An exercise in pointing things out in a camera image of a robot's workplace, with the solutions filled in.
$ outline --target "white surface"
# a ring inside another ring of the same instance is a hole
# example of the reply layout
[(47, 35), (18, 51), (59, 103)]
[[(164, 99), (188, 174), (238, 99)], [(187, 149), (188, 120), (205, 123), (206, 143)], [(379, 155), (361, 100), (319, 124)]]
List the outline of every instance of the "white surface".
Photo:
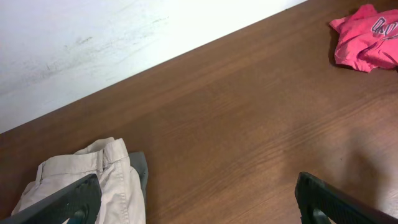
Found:
[(0, 0), (0, 133), (304, 0)]

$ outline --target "waistband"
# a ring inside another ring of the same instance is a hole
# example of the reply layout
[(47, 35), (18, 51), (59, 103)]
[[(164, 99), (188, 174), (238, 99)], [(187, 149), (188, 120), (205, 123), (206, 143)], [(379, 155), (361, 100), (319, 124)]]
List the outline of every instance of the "waistband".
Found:
[(54, 156), (39, 165), (37, 178), (98, 170), (128, 156), (123, 139), (100, 139), (73, 155)]

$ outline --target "pink cloth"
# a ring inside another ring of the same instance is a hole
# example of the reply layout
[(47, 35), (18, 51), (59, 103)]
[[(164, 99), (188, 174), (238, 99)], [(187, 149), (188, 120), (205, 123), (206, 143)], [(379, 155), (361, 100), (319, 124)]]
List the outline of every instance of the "pink cloth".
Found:
[(340, 37), (335, 51), (337, 64), (370, 72), (398, 65), (398, 10), (377, 13), (373, 5), (330, 22)]

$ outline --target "dark gray fabric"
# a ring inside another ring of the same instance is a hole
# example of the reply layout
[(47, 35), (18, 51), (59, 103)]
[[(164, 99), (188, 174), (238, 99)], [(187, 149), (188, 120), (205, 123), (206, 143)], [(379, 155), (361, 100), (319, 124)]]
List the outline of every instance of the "dark gray fabric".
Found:
[(133, 152), (129, 154), (130, 165), (137, 171), (141, 183), (141, 190), (145, 204), (147, 202), (146, 187), (148, 182), (148, 165), (143, 152)]

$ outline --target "wooden table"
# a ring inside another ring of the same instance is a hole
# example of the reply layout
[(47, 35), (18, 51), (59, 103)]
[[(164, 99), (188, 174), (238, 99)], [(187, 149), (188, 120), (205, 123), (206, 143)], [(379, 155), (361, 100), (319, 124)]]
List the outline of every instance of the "wooden table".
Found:
[(300, 223), (301, 170), (398, 217), (397, 72), (334, 66), (327, 25), (364, 3), (309, 0), (2, 134), (1, 217), (108, 136), (147, 156), (148, 223)]

